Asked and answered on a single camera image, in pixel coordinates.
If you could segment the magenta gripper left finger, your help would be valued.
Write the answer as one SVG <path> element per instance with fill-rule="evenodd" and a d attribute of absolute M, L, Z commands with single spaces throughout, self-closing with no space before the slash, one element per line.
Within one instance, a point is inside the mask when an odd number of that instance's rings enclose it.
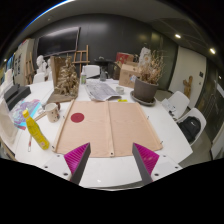
<path fill-rule="evenodd" d="M 76 185 L 80 183 L 90 153 L 90 144 L 86 143 L 64 155 L 64 159 L 72 174 L 72 183 Z"/>

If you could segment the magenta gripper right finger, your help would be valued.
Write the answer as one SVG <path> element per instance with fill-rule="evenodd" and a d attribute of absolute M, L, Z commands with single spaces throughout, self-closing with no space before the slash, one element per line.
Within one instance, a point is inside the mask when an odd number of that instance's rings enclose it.
<path fill-rule="evenodd" d="M 151 174 L 159 159 L 159 155 L 137 143 L 133 144 L 132 153 L 138 166 L 143 184 L 147 185 L 152 183 L 153 180 Z"/>

